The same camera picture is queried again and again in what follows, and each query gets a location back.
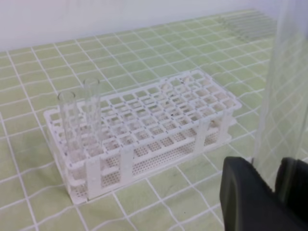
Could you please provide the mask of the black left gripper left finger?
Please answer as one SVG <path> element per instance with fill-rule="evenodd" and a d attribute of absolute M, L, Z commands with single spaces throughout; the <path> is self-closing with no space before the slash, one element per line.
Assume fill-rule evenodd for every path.
<path fill-rule="evenodd" d="M 223 162 L 220 204 L 226 231 L 306 231 L 251 163 L 228 156 Z"/>

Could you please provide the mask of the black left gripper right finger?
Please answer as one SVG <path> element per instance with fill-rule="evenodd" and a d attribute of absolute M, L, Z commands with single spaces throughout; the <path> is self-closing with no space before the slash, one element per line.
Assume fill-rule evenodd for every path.
<path fill-rule="evenodd" d="M 299 159 L 281 160 L 275 194 L 302 221 L 308 220 L 308 164 Z"/>

